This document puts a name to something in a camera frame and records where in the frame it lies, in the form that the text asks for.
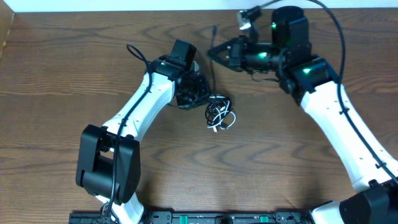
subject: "green led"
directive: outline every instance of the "green led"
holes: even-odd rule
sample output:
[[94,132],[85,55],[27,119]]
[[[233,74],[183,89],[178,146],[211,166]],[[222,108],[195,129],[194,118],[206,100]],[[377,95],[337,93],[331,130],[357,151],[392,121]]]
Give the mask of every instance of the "green led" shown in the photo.
[[305,74],[310,73],[310,71],[311,71],[311,68],[304,68],[304,69],[303,69],[303,72],[304,72]]
[[267,52],[259,53],[260,58],[265,58],[267,56]]

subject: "white wall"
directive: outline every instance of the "white wall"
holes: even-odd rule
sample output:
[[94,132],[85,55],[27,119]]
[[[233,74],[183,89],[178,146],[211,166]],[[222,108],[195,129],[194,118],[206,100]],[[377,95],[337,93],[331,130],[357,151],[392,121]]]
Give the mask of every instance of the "white wall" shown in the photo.
[[[4,0],[14,12],[148,11],[247,9],[269,0]],[[398,0],[321,0],[332,8],[398,7]],[[317,7],[304,0],[286,0],[271,8],[295,5]]]

